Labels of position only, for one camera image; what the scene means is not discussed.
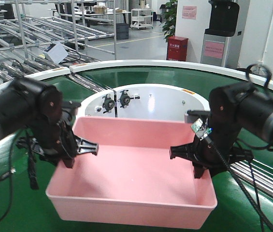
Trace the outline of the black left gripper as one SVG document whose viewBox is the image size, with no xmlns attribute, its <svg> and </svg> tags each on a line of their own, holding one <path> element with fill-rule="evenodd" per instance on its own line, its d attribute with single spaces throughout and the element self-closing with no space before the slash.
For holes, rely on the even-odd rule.
<svg viewBox="0 0 273 232">
<path fill-rule="evenodd" d="M 44 161 L 57 165 L 62 160 L 67 168 L 73 168 L 76 154 L 98 155 L 99 144 L 74 136 L 71 126 L 65 121 L 49 124 L 43 120 L 35 120 L 29 124 L 29 128 L 36 142 L 31 137 L 28 142 L 25 137 L 21 137 L 16 146 L 32 148 Z"/>
</svg>

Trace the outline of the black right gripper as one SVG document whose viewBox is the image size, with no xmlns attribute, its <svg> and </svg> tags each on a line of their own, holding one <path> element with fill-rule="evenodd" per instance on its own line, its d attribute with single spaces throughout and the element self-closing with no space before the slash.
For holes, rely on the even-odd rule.
<svg viewBox="0 0 273 232">
<path fill-rule="evenodd" d="M 234 143 L 238 137 L 241 126 L 233 123 L 221 123 L 209 116 L 205 122 L 212 132 L 203 140 L 196 135 L 193 143 L 171 146 L 170 159 L 176 157 L 194 160 L 194 178 L 200 179 L 206 169 L 211 176 L 227 170 L 220 157 L 228 164 L 243 160 L 252 161 L 254 156 L 251 150 L 238 148 Z"/>
</svg>

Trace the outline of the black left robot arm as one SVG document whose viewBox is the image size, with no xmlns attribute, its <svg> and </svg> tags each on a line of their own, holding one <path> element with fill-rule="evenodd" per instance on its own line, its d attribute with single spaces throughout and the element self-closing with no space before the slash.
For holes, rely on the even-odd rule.
<svg viewBox="0 0 273 232">
<path fill-rule="evenodd" d="M 27 127 L 33 133 L 30 147 L 40 159 L 56 165 L 62 160 L 72 168 L 77 155 L 97 155 L 99 145 L 76 136 L 72 117 L 79 102 L 64 101 L 54 86 L 22 77 L 0 91 L 0 140 Z"/>
</svg>

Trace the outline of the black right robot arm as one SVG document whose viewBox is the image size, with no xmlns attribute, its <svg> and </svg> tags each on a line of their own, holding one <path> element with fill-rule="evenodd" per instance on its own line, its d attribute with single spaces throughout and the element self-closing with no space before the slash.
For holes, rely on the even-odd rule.
<svg viewBox="0 0 273 232">
<path fill-rule="evenodd" d="M 246 129 L 273 149 L 273 97 L 260 92 L 252 83 L 242 82 L 217 87 L 209 95 L 210 109 L 188 110 L 186 122 L 200 126 L 193 142 L 172 146 L 170 158 L 192 162 L 194 177 L 201 178 L 208 169 L 211 175 L 226 166 L 253 159 L 250 150 L 236 148 L 241 129 Z"/>
</svg>

